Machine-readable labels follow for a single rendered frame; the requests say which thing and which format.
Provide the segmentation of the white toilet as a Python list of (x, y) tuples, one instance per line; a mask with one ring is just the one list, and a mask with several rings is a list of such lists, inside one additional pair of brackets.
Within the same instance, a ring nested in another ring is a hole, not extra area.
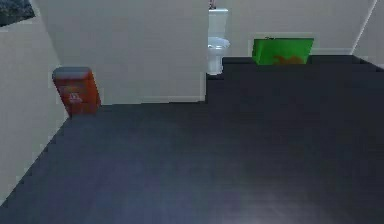
[(223, 71), (222, 60), (230, 47), (225, 37), (229, 10), (227, 8), (210, 9), (208, 26), (208, 70), (209, 75), (219, 75)]

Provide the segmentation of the dark framed wall picture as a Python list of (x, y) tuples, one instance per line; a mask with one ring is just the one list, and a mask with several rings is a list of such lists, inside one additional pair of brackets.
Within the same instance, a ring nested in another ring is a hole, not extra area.
[(30, 0), (0, 0), (0, 27), (34, 17)]

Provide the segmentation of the red bin with grey lid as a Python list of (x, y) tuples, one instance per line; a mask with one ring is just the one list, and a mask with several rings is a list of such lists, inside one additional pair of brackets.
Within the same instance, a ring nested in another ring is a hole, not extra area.
[(101, 100), (89, 67), (58, 67), (52, 73), (52, 81), (70, 117), (97, 112)]

